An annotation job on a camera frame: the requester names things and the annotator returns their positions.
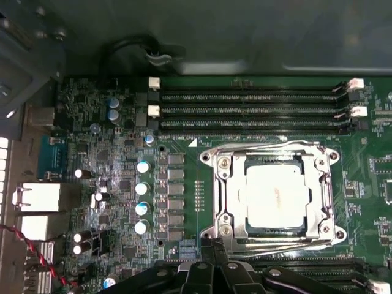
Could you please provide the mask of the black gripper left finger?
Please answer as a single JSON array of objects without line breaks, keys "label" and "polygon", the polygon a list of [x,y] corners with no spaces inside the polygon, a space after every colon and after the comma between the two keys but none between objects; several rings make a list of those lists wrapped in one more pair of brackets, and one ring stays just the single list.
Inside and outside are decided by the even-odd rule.
[{"label": "black gripper left finger", "polygon": [[201,240],[201,260],[184,262],[177,269],[163,263],[116,284],[116,293],[212,293],[219,239]]}]

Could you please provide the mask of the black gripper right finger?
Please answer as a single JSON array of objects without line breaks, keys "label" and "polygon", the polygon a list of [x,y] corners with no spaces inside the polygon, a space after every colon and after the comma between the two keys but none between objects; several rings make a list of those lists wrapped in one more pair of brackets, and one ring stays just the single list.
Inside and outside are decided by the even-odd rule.
[{"label": "black gripper right finger", "polygon": [[371,266],[358,259],[230,258],[219,239],[215,293],[372,293]]}]

